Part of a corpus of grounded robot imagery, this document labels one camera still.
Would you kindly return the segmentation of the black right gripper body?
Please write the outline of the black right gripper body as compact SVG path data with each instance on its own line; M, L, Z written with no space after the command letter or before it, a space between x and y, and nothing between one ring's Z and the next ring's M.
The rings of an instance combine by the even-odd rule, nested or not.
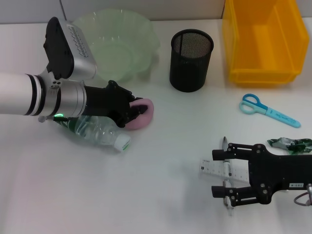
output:
M249 163L250 185L259 185L260 204L269 204L274 193L282 190L305 190L312 199L312 156L274 155L263 144L254 145Z

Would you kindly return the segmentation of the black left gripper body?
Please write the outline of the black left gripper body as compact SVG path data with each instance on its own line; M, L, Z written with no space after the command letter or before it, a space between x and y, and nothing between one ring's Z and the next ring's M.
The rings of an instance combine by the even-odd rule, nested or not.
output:
M105 88L85 86L85 116L109 117L118 126L130 111L130 102L123 93L123 88L111 80Z

